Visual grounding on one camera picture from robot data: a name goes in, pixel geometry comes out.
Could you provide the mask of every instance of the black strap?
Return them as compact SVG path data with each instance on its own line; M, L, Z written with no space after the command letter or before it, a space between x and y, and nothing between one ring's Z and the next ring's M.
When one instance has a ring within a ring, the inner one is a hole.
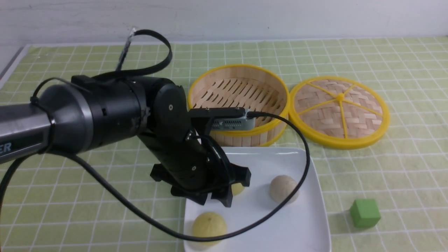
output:
M143 76L143 75L157 73L169 65L169 63L171 62L171 59L172 59L172 50L171 50L170 43L168 42L168 40L165 37L163 37L160 33L155 32L153 30L138 30L135 32L134 35L135 36L148 35L148 36L151 36L153 38L160 40L169 49L167 57L162 62L160 62L156 65L150 66L150 67L146 67L146 68L142 68L142 69L134 69L134 70L120 70L120 71L108 72L108 73L94 76L94 77L92 77L93 79L95 79L97 81L104 82L104 81L108 81L111 79L117 79L117 78Z

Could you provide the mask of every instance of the bamboo steamer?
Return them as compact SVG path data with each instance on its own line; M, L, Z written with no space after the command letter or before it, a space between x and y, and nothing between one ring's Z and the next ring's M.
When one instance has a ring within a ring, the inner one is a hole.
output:
M288 118L289 91L274 73L253 65L225 65L199 77L188 94L188 107L243 107ZM255 128L248 131L212 131L221 146L269 146L285 130L278 119L257 118Z

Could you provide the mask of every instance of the bamboo steamer lid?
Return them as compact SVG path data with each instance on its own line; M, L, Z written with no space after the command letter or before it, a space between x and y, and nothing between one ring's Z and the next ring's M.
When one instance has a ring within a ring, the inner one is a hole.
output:
M377 93L333 76L308 79L294 87L289 118L309 139L337 149L374 144L390 121L387 105Z

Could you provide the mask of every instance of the bamboo steamer basket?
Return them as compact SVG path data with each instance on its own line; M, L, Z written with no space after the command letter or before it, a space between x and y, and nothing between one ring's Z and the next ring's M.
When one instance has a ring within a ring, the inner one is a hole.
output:
M225 65L199 77L188 94L188 107L243 107L288 118L289 91L274 73L253 65ZM283 134L286 124L278 119L256 118L247 131L212 131L221 146L269 146Z
M374 144L390 121L388 107L375 91L335 76L308 79L294 87L289 118L307 138L337 149Z

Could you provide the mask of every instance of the white wall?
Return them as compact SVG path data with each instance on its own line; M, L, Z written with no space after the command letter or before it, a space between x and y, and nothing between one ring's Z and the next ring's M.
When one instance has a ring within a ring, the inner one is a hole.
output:
M0 45L448 35L448 0L0 0Z

